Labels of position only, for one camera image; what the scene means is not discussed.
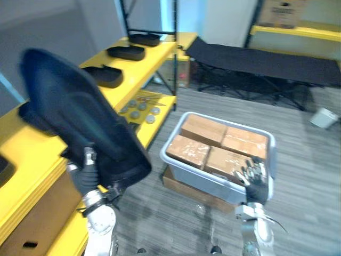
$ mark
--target cardboard box under bin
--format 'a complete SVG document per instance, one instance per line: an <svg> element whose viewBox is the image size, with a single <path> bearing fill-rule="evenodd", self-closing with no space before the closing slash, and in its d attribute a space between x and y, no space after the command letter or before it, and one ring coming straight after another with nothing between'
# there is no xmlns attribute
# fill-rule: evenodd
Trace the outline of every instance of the cardboard box under bin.
<svg viewBox="0 0 341 256"><path fill-rule="evenodd" d="M64 172L0 246L0 255L46 255L80 200Z"/></svg>
<svg viewBox="0 0 341 256"><path fill-rule="evenodd" d="M198 202L205 205L219 209L224 213L231 213L235 209L233 204L229 204L220 198L201 191L200 189L193 188L187 184L175 180L169 167L164 173L163 182L166 188L174 190L179 194L187 196L191 199L197 200Z"/></svg>
<svg viewBox="0 0 341 256"><path fill-rule="evenodd" d="M266 0L257 24L265 27L295 28L308 0Z"/></svg>

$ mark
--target black plastic tray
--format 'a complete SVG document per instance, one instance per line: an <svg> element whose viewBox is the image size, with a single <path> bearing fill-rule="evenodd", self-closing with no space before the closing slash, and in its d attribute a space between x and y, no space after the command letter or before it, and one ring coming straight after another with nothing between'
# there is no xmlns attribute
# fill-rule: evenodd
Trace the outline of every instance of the black plastic tray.
<svg viewBox="0 0 341 256"><path fill-rule="evenodd" d="M95 78L99 86L116 88L123 81L122 70L118 68L111 68L103 65L98 67L85 67L83 70L87 71L93 78Z"/></svg>
<svg viewBox="0 0 341 256"><path fill-rule="evenodd" d="M144 48L138 46L116 46L107 49L109 56L125 60L142 60Z"/></svg>
<svg viewBox="0 0 341 256"><path fill-rule="evenodd" d="M160 43L160 36L155 34L133 34L129 35L129 41L134 44L157 46Z"/></svg>

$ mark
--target black strap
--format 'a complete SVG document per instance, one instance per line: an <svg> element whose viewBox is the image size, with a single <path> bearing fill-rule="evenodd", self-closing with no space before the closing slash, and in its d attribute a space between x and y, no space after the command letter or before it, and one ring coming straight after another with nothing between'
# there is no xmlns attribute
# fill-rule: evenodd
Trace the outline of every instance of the black strap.
<svg viewBox="0 0 341 256"><path fill-rule="evenodd" d="M80 212L83 216L83 218L86 218L90 213L92 213L94 210L96 210L98 207L102 205L107 204L107 199L102 198L93 205L91 205L89 208L78 208L77 211Z"/></svg>

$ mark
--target brown cardboard box on shelf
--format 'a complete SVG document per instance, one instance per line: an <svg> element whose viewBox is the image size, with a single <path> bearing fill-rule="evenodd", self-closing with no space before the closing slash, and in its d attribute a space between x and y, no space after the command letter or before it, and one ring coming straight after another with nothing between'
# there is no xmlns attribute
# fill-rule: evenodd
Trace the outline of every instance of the brown cardboard box on shelf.
<svg viewBox="0 0 341 256"><path fill-rule="evenodd" d="M219 147L226 125L191 114L181 126L181 135L209 146Z"/></svg>
<svg viewBox="0 0 341 256"><path fill-rule="evenodd" d="M220 198L217 198L197 188L193 188L187 184L175 180L169 168L167 168L167 170L165 171L163 181L166 188L174 190L191 199L197 200L200 203L206 204L213 208L217 208L224 213L234 212L234 209L236 207L233 204L229 204Z"/></svg>
<svg viewBox="0 0 341 256"><path fill-rule="evenodd" d="M44 256L80 199L63 173L1 245L0 255Z"/></svg>
<svg viewBox="0 0 341 256"><path fill-rule="evenodd" d="M208 145L177 135L169 144L166 154L183 163L202 169L208 151Z"/></svg>
<svg viewBox="0 0 341 256"><path fill-rule="evenodd" d="M246 156L266 159L267 137L228 126L221 148Z"/></svg>
<svg viewBox="0 0 341 256"><path fill-rule="evenodd" d="M266 27L295 28L308 0L266 0L258 25Z"/></svg>
<svg viewBox="0 0 341 256"><path fill-rule="evenodd" d="M234 171L241 172L242 166L246 168L246 160L251 161L251 158L225 149L211 147L204 171L224 176L229 181L243 186L243 184L234 176Z"/></svg>

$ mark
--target robot forearm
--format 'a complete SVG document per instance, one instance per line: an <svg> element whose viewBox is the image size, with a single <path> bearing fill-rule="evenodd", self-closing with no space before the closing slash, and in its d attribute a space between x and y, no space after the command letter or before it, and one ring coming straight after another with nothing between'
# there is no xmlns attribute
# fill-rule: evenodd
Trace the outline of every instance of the robot forearm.
<svg viewBox="0 0 341 256"><path fill-rule="evenodd" d="M104 200L98 189L88 192L83 197L86 211L91 209L86 215L89 239L85 256L115 256L117 253L116 214L112 207L105 205Z"/></svg>

